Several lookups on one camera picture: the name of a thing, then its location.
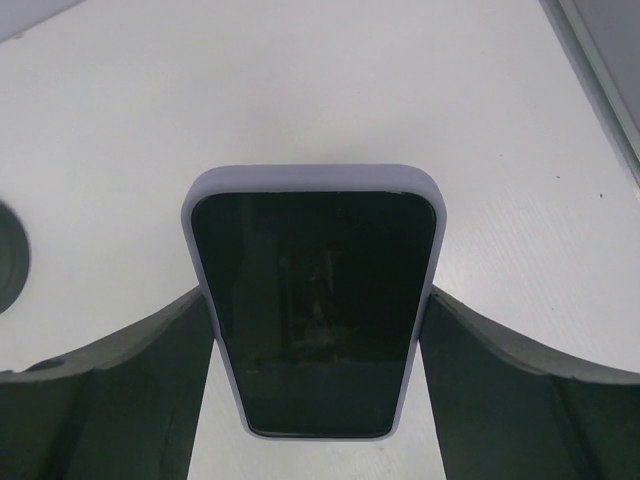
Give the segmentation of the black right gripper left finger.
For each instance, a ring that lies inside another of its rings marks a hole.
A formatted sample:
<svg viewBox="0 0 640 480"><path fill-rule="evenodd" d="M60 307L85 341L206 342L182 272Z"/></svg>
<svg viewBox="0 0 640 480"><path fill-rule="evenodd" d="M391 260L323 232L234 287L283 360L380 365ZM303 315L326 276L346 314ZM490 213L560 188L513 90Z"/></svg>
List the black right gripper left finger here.
<svg viewBox="0 0 640 480"><path fill-rule="evenodd" d="M2 372L2 478L187 478L213 342L193 289L82 348Z"/></svg>

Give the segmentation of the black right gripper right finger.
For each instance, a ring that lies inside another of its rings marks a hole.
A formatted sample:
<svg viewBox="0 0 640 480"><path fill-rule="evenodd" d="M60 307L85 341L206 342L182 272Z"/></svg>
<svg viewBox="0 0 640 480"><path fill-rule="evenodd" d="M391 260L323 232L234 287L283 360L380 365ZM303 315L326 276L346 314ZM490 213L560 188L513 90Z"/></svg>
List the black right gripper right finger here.
<svg viewBox="0 0 640 480"><path fill-rule="evenodd" d="M638 478L638 374L545 346L440 289L421 356L447 478Z"/></svg>

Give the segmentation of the phone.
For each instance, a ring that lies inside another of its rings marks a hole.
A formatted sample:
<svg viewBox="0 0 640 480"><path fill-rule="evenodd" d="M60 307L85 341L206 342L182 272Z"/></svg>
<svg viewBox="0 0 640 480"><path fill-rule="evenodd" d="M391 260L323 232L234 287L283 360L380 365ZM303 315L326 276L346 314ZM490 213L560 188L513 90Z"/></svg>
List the phone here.
<svg viewBox="0 0 640 480"><path fill-rule="evenodd" d="M401 164L202 173L181 221L243 427L368 441L401 416L446 227Z"/></svg>

